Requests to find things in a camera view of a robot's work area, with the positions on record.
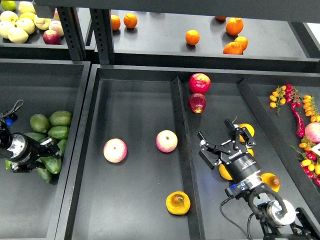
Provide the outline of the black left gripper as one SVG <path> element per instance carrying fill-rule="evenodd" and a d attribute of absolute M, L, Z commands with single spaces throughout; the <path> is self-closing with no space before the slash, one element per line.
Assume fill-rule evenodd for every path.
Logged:
<path fill-rule="evenodd" d="M 45 169 L 45 165 L 38 161 L 40 157 L 60 156 L 60 148 L 51 136 L 38 142 L 22 133 L 14 133 L 7 150 L 12 153 L 8 160 L 11 161 L 9 167 L 13 173 L 30 173 L 34 169 Z"/>

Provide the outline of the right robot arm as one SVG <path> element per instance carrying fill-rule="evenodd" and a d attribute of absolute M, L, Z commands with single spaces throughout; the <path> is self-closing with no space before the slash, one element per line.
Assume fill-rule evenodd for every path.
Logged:
<path fill-rule="evenodd" d="M 224 191 L 227 198 L 219 205 L 223 206 L 232 199 L 244 199 L 251 210 L 246 229 L 242 232 L 247 239 L 253 237 L 250 232 L 252 218 L 259 221 L 265 240 L 318 240 L 320 232 L 302 207 L 294 208 L 271 187 L 271 182 L 261 175 L 261 167 L 249 153 L 256 146 L 254 137 L 245 126 L 224 121 L 231 131 L 231 139 L 221 143 L 208 142 L 202 132 L 199 155 L 210 169 L 224 166 L 233 184 Z"/>

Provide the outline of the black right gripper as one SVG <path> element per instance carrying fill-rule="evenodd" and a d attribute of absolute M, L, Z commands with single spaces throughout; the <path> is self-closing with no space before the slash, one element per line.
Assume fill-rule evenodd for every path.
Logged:
<path fill-rule="evenodd" d="M 228 140 L 222 145 L 212 144 L 207 142 L 203 133 L 199 131 L 197 133 L 200 139 L 198 154 L 211 170 L 222 162 L 232 180 L 235 183 L 240 183 L 261 171 L 260 165 L 247 151 L 247 149 L 256 146 L 256 141 L 247 127 L 235 126 L 229 119 L 225 119 L 224 123 L 232 131 L 232 140 Z"/>

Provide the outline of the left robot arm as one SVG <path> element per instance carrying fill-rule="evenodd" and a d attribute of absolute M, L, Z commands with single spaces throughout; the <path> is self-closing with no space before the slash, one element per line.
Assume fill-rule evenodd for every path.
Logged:
<path fill-rule="evenodd" d="M 52 137 L 39 142 L 20 132 L 10 132 L 9 126 L 18 119 L 16 111 L 23 103 L 24 101 L 19 99 L 11 110 L 0 114 L 0 158 L 11 162 L 10 169 L 14 173 L 45 169 L 45 165 L 38 161 L 41 157 L 61 158 L 60 148 Z"/>

